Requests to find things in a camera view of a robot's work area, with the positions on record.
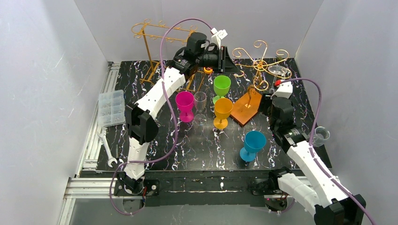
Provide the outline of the clear wine glass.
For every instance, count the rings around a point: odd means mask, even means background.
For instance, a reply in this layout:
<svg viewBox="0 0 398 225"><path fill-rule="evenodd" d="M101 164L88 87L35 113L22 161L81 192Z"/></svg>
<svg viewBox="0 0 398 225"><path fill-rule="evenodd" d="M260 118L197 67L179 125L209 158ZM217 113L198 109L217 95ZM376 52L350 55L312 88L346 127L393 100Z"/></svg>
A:
<svg viewBox="0 0 398 225"><path fill-rule="evenodd" d="M272 83L272 90L275 89L275 83L279 80L285 80L289 77L289 70L280 65L271 65L268 67L269 73L274 76L273 83Z"/></svg>
<svg viewBox="0 0 398 225"><path fill-rule="evenodd" d="M194 106L196 108L196 115L194 117L194 122L198 126L203 126L207 121L206 115L203 113L207 105L207 95L206 93L199 91L194 94Z"/></svg>

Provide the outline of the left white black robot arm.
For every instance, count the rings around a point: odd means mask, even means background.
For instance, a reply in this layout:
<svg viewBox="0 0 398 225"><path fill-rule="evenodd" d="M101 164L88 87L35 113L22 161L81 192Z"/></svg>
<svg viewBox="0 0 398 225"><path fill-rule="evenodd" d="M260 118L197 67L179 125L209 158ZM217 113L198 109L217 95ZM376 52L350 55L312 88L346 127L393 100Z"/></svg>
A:
<svg viewBox="0 0 398 225"><path fill-rule="evenodd" d="M185 47L179 49L164 75L137 102L126 105L126 123L129 136L128 163L124 168L127 177L139 180L145 173L144 160L149 143L157 136L159 128L155 122L158 112L198 68L210 68L214 73L234 74L237 66L229 56L227 47L221 40L227 36L226 30L211 30L209 47L205 47L207 36L200 32L192 33Z"/></svg>

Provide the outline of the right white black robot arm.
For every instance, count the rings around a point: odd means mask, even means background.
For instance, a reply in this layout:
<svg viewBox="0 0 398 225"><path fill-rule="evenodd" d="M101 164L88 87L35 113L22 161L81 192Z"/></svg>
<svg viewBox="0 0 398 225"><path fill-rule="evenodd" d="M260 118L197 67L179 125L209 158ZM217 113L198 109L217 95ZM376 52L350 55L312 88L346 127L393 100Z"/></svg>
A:
<svg viewBox="0 0 398 225"><path fill-rule="evenodd" d="M294 124L291 100L263 94L258 111L268 116L275 142L310 183L303 183L283 167L269 173L269 187L290 194L313 216L317 225L360 225L366 201L337 181L310 146L309 136Z"/></svg>

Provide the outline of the green plastic wine glass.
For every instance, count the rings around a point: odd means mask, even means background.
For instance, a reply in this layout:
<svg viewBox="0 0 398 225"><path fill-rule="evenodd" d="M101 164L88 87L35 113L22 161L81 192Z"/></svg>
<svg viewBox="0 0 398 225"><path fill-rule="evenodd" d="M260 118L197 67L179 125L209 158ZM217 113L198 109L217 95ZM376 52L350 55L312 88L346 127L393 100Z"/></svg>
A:
<svg viewBox="0 0 398 225"><path fill-rule="evenodd" d="M213 82L214 92L216 96L213 98L213 103L215 104L220 98L224 98L229 92L231 86L231 80L226 75L218 75Z"/></svg>

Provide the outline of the blue plastic wine glass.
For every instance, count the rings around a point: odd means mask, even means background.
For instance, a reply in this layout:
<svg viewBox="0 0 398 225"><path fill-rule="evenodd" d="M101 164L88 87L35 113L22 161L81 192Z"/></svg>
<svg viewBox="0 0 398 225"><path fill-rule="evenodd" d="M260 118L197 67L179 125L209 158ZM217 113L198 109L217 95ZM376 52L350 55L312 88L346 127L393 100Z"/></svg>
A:
<svg viewBox="0 0 398 225"><path fill-rule="evenodd" d="M266 143L267 139L263 133L255 130L248 132L244 138L244 146L239 152L241 159L245 162L254 161Z"/></svg>

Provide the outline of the orange plastic wine glass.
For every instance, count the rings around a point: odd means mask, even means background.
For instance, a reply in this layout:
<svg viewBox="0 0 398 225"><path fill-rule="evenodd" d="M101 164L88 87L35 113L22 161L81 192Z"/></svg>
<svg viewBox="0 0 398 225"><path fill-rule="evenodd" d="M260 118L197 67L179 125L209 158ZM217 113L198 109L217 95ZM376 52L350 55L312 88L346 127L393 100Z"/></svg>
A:
<svg viewBox="0 0 398 225"><path fill-rule="evenodd" d="M220 98L214 105L214 126L217 129L224 129L228 125L227 118L230 116L233 109L233 103L228 98Z"/></svg>

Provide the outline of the magenta plastic wine glass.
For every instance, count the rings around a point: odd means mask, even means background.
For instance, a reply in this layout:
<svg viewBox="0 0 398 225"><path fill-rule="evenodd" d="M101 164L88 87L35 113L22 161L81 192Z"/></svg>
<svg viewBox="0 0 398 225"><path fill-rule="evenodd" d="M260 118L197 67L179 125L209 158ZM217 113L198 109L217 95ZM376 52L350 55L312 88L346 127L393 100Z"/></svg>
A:
<svg viewBox="0 0 398 225"><path fill-rule="evenodd" d="M176 96L176 105L179 113L179 119L182 122L189 123L193 120L194 115L192 108L194 105L194 96L188 91L181 91Z"/></svg>

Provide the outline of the gold rectangular hanging rack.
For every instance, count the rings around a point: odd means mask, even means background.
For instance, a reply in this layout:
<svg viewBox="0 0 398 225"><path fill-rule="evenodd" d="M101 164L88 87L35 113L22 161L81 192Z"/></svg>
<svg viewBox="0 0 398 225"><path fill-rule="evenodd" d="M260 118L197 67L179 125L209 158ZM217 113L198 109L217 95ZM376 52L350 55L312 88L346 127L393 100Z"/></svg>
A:
<svg viewBox="0 0 398 225"><path fill-rule="evenodd" d="M192 25L189 28L184 28L182 25L175 26L172 28L172 31L164 38L162 50L160 51L162 54L159 55L158 60L154 60L151 57L151 51L148 45L148 39L151 40L162 40L164 33L153 33L153 30L164 30L168 31L169 26L165 24L163 21L159 21L157 24L152 23L150 19L145 19L141 23L137 23L131 27L131 32L134 34L134 38L142 38L144 39L147 55L149 58L149 68L146 74L140 78L140 84L149 83L152 86L155 85L153 82L153 76L158 72L158 69L162 65L162 61L166 58L166 43L180 43L181 47L185 47L190 35L196 32L198 27L196 25Z"/></svg>

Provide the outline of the yellow tape measure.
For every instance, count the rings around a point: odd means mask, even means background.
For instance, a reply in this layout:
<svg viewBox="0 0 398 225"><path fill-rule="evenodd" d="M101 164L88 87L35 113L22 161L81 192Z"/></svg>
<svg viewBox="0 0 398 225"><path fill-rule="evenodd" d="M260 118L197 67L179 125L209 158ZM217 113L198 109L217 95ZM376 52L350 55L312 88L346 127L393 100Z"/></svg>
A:
<svg viewBox="0 0 398 225"><path fill-rule="evenodd" d="M203 72L207 75L210 75L213 73L213 69L210 67L203 67Z"/></svg>

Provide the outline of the clear measuring beaker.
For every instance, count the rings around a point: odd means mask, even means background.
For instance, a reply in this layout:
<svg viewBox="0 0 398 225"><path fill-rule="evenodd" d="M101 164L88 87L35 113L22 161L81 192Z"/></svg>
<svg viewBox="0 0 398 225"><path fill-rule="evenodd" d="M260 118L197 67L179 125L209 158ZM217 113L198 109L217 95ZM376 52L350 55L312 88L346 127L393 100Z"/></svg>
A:
<svg viewBox="0 0 398 225"><path fill-rule="evenodd" d="M314 130L312 145L314 147L321 147L329 138L330 132L325 127L316 127Z"/></svg>

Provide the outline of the clear plastic screw box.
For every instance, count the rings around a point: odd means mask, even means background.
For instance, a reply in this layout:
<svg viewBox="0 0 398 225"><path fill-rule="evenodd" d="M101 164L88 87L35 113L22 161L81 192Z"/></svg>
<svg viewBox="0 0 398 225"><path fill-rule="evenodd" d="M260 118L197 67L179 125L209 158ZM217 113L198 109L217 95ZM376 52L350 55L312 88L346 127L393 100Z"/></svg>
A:
<svg viewBox="0 0 398 225"><path fill-rule="evenodd" d="M125 97L123 90L114 90L99 94L98 125L102 128L124 124Z"/></svg>

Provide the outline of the black bit strip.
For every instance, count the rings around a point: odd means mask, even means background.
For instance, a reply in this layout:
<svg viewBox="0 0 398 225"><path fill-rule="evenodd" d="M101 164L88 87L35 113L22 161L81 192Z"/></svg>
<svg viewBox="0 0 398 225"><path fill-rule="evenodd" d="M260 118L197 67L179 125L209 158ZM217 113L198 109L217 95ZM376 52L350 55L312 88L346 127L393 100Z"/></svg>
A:
<svg viewBox="0 0 398 225"><path fill-rule="evenodd" d="M116 158L120 158L122 154L122 145L121 144L117 144L115 146L115 156Z"/></svg>

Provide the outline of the silver wrench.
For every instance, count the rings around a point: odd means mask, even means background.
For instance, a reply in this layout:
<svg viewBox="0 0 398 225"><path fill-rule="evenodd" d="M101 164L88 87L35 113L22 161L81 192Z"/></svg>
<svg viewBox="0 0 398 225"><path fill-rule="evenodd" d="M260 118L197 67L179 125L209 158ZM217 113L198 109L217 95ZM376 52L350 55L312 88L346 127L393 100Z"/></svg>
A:
<svg viewBox="0 0 398 225"><path fill-rule="evenodd" d="M107 138L106 138L106 130L101 130L101 132L97 133L98 137L100 138L100 140L102 141L102 144L105 148L106 154L107 154L107 164L109 167L113 168L113 165L117 165L118 164L118 160L113 157L112 153L111 153L111 149L109 147L109 144L107 142Z"/></svg>

